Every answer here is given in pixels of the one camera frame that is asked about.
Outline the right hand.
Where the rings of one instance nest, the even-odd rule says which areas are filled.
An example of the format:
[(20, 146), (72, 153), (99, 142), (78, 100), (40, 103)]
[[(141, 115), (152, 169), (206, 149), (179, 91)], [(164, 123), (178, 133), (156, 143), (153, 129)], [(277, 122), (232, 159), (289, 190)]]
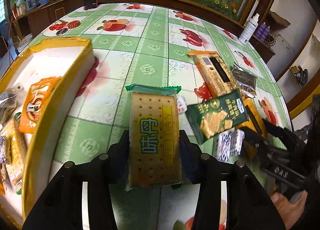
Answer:
[(271, 200), (279, 212), (286, 229), (290, 229), (302, 216), (308, 193), (304, 190), (301, 192), (300, 198), (291, 203), (284, 195), (274, 193)]

